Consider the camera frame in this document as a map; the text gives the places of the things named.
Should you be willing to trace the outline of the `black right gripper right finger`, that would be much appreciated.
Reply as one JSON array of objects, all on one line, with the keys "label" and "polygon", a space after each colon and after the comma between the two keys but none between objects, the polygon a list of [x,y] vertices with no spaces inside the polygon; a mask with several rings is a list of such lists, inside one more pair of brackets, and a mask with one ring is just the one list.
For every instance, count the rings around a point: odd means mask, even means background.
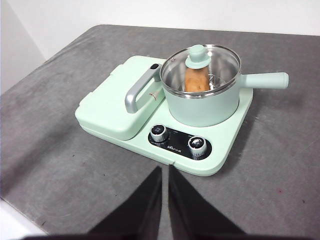
[{"label": "black right gripper right finger", "polygon": [[173,165],[168,207],[174,237],[243,237],[246,233],[207,202]]}]

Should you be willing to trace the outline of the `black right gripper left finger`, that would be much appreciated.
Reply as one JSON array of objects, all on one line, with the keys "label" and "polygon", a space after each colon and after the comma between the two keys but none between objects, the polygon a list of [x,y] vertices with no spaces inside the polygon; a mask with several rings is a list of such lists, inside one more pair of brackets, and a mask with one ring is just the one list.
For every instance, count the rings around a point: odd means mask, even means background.
[{"label": "black right gripper left finger", "polygon": [[162,169],[157,166],[132,195],[93,227],[102,237],[156,237],[162,210]]}]

